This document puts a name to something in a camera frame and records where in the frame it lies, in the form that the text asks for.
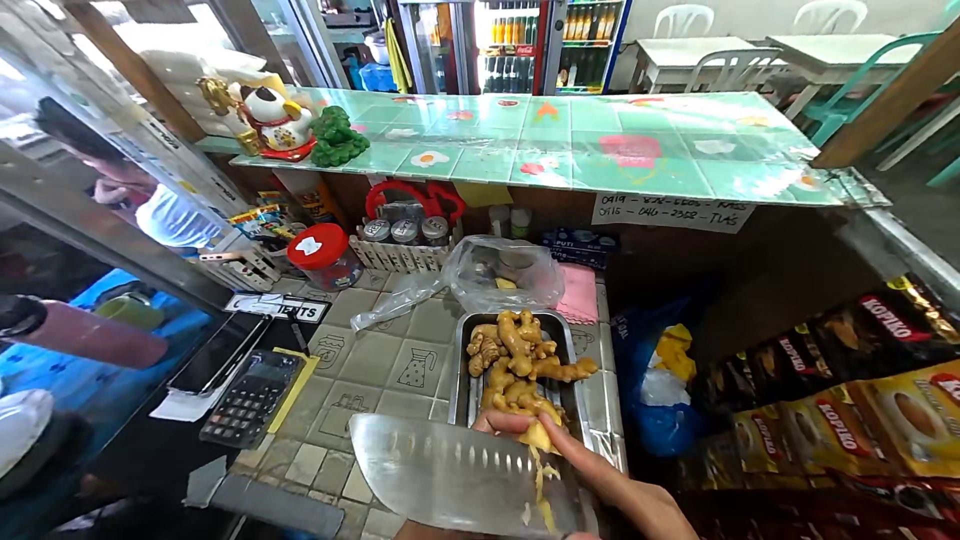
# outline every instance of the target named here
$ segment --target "pink cloth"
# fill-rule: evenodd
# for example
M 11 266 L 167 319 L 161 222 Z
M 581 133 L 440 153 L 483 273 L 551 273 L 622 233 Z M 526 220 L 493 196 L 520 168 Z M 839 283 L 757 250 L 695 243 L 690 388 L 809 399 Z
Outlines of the pink cloth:
M 564 273 L 564 297 L 557 304 L 557 311 L 566 322 L 576 325 L 592 325 L 597 322 L 596 276 L 592 268 L 580 264 L 560 263 Z

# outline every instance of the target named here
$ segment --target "metal tray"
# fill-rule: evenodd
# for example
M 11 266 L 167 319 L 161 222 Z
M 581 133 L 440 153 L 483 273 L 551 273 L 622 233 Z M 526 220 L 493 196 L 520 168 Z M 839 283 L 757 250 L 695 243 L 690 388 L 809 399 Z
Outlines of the metal tray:
M 467 354 L 467 344 L 470 342 L 470 333 L 477 325 L 496 324 L 496 313 L 468 313 L 460 317 L 457 322 L 457 335 L 454 343 L 457 353 L 453 355 L 453 377 L 450 391 L 450 412 L 448 424 L 469 427 L 473 425 L 480 413 L 480 398 L 487 383 L 487 374 L 481 377 L 472 377 L 467 369 L 470 356 Z M 573 337 L 570 335 L 570 326 L 560 313 L 544 309 L 534 311 L 534 316 L 540 319 L 540 328 L 549 335 L 549 339 L 557 342 L 556 355 L 562 365 L 576 363 L 573 353 Z M 593 440 L 589 436 L 587 424 L 587 400 L 584 395 L 581 381 L 562 382 L 560 380 L 537 379 L 539 392 L 564 408 L 569 419 L 567 427 L 570 433 L 584 445 L 593 450 Z

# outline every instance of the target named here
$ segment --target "spice jar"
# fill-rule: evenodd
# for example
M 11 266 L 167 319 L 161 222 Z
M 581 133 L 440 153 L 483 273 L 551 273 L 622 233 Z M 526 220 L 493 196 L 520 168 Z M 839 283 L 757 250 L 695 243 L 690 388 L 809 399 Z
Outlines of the spice jar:
M 404 246 L 417 245 L 417 232 L 420 228 L 418 222 L 413 218 L 405 218 L 394 223 L 390 234 L 394 237 L 394 242 Z
M 374 219 L 364 225 L 360 233 L 368 242 L 384 242 L 390 238 L 390 222 L 386 219 Z
M 441 216 L 428 217 L 420 224 L 420 231 L 428 246 L 445 246 L 449 243 L 446 237 L 450 232 L 450 227 L 446 224 L 446 219 Z
M 343 290 L 360 279 L 363 264 L 349 247 L 347 234 L 338 225 L 321 223 L 295 237 L 287 258 L 321 290 Z

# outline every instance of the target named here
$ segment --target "pink water bottle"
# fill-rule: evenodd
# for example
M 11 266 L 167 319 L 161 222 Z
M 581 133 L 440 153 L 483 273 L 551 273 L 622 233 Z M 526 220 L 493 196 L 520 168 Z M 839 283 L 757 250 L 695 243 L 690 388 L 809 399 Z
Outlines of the pink water bottle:
M 57 300 L 0 295 L 0 338 L 122 367 L 147 368 L 167 341 Z

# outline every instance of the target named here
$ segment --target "knife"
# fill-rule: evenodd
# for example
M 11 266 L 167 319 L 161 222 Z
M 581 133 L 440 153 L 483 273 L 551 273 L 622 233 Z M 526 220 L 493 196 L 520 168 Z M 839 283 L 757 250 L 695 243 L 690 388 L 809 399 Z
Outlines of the knife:
M 537 510 L 537 466 L 525 444 L 507 437 L 413 418 L 354 414 L 353 452 L 373 494 L 390 510 L 418 523 L 482 534 L 555 538 L 577 530 L 573 474 L 552 454 L 564 479 L 543 480 L 557 535 Z M 530 521 L 523 523 L 526 504 Z

